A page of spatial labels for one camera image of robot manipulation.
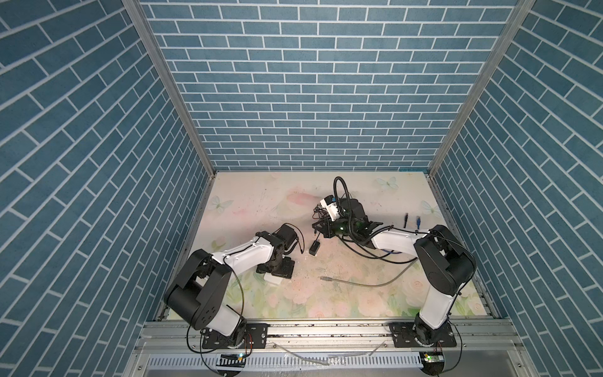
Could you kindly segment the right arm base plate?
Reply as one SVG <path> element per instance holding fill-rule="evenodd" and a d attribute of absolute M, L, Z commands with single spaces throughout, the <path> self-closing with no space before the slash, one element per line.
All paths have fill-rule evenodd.
<path fill-rule="evenodd" d="M 444 322 L 438 329 L 432 329 L 422 322 L 390 322 L 388 327 L 396 348 L 457 347 L 455 334 L 448 321 Z"/>

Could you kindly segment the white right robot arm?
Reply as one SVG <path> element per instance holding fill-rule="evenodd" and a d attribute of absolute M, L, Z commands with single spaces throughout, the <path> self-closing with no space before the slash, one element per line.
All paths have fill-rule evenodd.
<path fill-rule="evenodd" d="M 416 315 L 414 331 L 422 342 L 430 344 L 435 335 L 447 332 L 446 325 L 455 300 L 473 279 L 477 269 L 474 256 L 461 244 L 451 230 L 436 225 L 422 232 L 384 226 L 370 221 L 357 199 L 336 199 L 327 196 L 317 205 L 323 215 L 316 226 L 324 237 L 348 238 L 367 250 L 366 256 L 375 258 L 373 251 L 383 251 L 381 260 L 392 254 L 407 254 L 417 259 L 430 284 L 426 301 Z"/>

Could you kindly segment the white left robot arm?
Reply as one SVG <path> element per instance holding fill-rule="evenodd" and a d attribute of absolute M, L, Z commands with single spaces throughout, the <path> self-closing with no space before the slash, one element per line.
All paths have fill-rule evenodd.
<path fill-rule="evenodd" d="M 235 347 L 246 337 L 247 320 L 223 301 L 232 277 L 255 270 L 279 284 L 290 280 L 295 261 L 288 255 L 299 242 L 295 228 L 283 224 L 276 232 L 257 232 L 252 240 L 213 254 L 194 251 L 166 290 L 164 301 L 194 330 L 210 329 Z"/>

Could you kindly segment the white box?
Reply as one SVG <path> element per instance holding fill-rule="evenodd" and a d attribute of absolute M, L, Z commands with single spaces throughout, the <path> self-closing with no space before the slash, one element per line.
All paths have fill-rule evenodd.
<path fill-rule="evenodd" d="M 265 280 L 265 282 L 275 285 L 275 286 L 279 286 L 284 282 L 284 278 L 278 277 L 278 276 L 273 276 L 270 273 L 266 273 L 264 275 L 264 280 Z"/>

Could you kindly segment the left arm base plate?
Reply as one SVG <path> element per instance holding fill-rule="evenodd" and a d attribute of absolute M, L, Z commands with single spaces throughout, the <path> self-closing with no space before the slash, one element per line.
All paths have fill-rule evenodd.
<path fill-rule="evenodd" d="M 204 331 L 202 348 L 205 349 L 265 349 L 269 326 L 267 323 L 247 323 L 245 329 L 241 326 L 230 336 L 224 336 L 218 331 Z"/>

